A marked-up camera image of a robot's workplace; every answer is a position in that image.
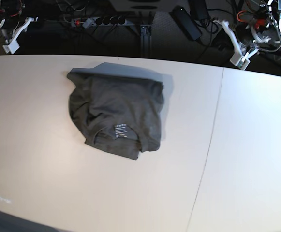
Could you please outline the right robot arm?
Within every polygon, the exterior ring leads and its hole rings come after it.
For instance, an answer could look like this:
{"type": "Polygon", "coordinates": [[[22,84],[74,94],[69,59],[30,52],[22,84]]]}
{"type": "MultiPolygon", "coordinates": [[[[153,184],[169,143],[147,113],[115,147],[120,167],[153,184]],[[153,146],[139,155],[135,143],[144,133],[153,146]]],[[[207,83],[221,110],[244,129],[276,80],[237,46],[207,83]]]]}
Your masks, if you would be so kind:
{"type": "Polygon", "coordinates": [[[38,21],[38,17],[25,16],[25,11],[23,0],[0,0],[0,33],[7,54],[14,54],[20,48],[19,35],[27,31],[30,23],[38,21]]]}

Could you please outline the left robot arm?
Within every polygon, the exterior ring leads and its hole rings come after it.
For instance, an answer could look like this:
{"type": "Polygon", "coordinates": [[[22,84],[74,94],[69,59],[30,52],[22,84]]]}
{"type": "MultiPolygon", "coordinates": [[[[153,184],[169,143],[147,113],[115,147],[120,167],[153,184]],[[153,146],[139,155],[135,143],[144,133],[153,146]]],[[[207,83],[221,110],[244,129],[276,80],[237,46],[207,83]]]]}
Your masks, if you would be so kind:
{"type": "Polygon", "coordinates": [[[241,69],[259,53],[281,57],[281,0],[241,0],[235,6],[234,24],[218,24],[228,36],[234,54],[230,62],[241,69]]]}

